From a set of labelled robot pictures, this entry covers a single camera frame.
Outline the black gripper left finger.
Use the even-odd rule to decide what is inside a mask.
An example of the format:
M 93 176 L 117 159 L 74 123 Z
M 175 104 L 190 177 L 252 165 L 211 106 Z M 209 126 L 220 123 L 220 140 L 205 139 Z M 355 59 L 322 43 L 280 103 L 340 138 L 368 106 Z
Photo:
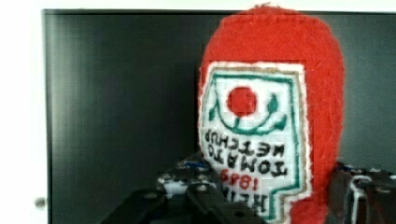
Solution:
M 227 201 L 219 176 L 197 152 L 133 192 L 100 224 L 265 224 L 245 203 Z

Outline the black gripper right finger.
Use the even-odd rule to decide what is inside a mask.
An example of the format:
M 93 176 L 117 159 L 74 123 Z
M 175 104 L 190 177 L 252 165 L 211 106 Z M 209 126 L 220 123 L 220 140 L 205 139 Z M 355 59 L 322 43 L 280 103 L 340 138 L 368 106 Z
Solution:
M 326 224 L 396 224 L 395 174 L 338 162 L 329 186 Z

